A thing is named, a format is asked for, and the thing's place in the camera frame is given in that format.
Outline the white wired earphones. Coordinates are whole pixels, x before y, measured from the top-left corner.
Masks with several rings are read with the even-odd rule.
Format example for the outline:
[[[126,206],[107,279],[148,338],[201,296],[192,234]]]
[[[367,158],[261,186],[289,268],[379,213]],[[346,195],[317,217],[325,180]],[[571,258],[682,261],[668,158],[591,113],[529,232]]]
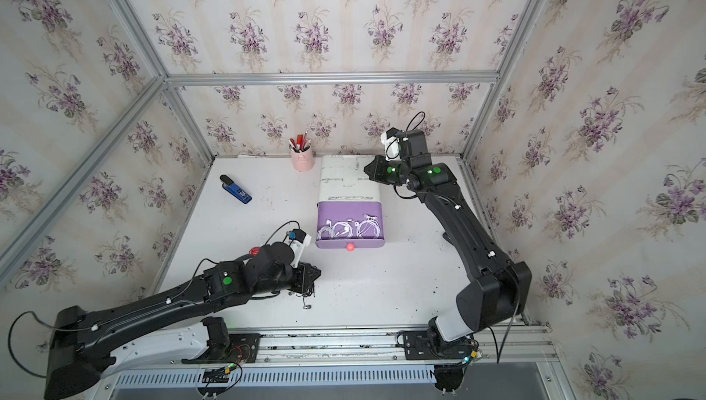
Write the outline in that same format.
[[[379,239],[382,229],[376,215],[364,214],[363,219],[354,223],[358,239]]]
[[[352,238],[355,233],[353,220],[336,222],[336,238]]]
[[[318,230],[317,238],[319,240],[332,240],[336,238],[336,224],[327,220],[324,225]]]

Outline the purple top drawer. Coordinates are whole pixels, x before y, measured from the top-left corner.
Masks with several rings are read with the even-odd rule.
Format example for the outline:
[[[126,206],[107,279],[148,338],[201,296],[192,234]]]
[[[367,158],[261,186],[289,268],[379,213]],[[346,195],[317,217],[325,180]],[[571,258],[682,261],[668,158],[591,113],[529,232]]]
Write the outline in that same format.
[[[315,243],[320,249],[378,249],[385,244],[379,201],[321,201]]]

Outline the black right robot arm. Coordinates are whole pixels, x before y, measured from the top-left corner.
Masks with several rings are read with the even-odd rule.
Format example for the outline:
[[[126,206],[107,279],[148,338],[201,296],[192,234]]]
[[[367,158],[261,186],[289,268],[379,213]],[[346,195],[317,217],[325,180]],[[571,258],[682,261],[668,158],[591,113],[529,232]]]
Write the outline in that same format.
[[[441,224],[470,281],[456,296],[455,307],[430,321],[432,339],[440,346],[520,315],[531,287],[530,268],[492,240],[450,168],[432,160],[426,135],[393,127],[381,140],[384,154],[364,173],[371,181],[413,192]]]

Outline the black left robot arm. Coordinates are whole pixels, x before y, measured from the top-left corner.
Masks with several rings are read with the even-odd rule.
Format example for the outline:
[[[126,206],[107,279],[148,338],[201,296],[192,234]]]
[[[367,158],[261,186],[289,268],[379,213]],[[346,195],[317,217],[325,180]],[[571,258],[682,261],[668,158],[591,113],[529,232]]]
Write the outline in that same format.
[[[266,293],[310,296],[318,267],[297,262],[276,242],[253,257],[216,262],[188,281],[134,303],[99,311],[70,306],[49,325],[51,340],[43,396],[66,399],[96,385],[118,361],[114,351],[167,326],[243,306]]]

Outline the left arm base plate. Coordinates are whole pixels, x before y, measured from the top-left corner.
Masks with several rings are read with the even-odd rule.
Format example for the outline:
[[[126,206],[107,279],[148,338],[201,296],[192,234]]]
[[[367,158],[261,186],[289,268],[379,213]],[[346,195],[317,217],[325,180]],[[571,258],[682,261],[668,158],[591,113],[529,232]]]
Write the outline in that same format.
[[[223,343],[209,345],[193,359],[182,359],[182,364],[254,363],[262,336],[259,334],[230,334]]]

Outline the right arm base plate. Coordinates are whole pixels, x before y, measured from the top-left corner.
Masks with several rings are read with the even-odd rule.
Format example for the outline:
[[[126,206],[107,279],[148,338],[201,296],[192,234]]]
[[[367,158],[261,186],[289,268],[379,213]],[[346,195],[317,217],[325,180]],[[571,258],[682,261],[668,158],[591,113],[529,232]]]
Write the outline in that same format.
[[[407,361],[468,363],[479,356],[479,345],[473,336],[445,341],[431,330],[399,331],[395,334],[395,346],[403,350]]]

